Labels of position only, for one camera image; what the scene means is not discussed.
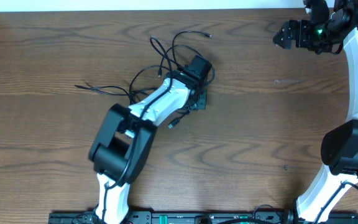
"wooden tabletop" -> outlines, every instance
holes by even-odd
[[[98,202],[88,151],[123,96],[74,84],[119,85],[160,56],[149,44],[189,44],[216,67],[207,109],[158,129],[129,204],[156,211],[291,208],[321,167],[324,135],[344,123],[345,53],[283,50],[272,37],[302,9],[0,13],[0,223],[46,223],[51,211]],[[178,50],[179,60],[192,56]],[[135,88],[159,86],[156,70]],[[336,210],[358,211],[350,189]]]

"wood grain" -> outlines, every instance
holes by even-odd
[[[124,97],[76,89],[128,87],[181,30],[213,62],[205,111],[174,129],[163,123],[129,203],[154,210],[290,208],[321,165],[325,133],[349,101],[344,54],[283,50],[272,37],[301,9],[0,13],[0,223],[46,223],[54,210],[98,202],[88,150],[108,108]],[[190,58],[178,50],[180,60]],[[136,88],[159,86],[156,71]],[[337,210],[357,210],[350,190]]]

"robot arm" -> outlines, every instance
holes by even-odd
[[[128,108],[119,104],[110,108],[89,152],[100,185],[96,218],[103,219],[105,223],[122,222],[129,209],[127,198],[130,184],[145,166],[157,126],[177,109],[194,105],[200,99],[211,67],[206,59],[197,55],[188,67],[167,74],[169,78],[164,79],[162,86],[146,99]],[[139,120],[150,102],[153,103]],[[117,132],[132,138],[132,144],[128,145],[117,138]]]
[[[332,208],[350,188],[342,183],[358,183],[358,1],[337,0],[331,18],[325,1],[305,0],[304,3],[311,20],[286,22],[273,42],[290,49],[291,40],[296,40],[296,47],[316,54],[338,54],[343,47],[349,66],[347,123],[324,137],[323,165],[308,190],[296,200],[295,223],[318,223],[328,219]],[[334,44],[340,44],[337,52],[332,51]]]

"green object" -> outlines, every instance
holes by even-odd
[[[160,215],[160,224],[168,224],[168,216]]]
[[[246,215],[241,215],[240,218],[248,218]],[[249,222],[240,222],[240,224],[249,224]]]

